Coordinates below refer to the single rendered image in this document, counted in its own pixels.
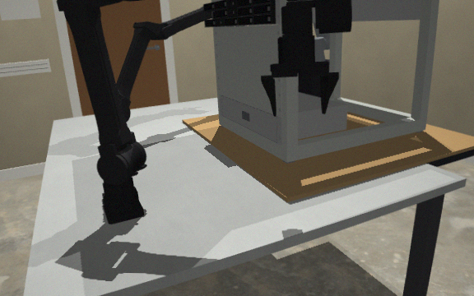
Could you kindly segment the tan flat wooden board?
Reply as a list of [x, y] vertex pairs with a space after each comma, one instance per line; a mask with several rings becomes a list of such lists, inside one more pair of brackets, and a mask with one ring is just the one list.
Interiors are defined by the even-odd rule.
[[474, 150], [474, 136], [426, 124], [423, 132], [285, 163], [219, 124], [219, 114], [183, 123], [284, 201], [295, 201]]

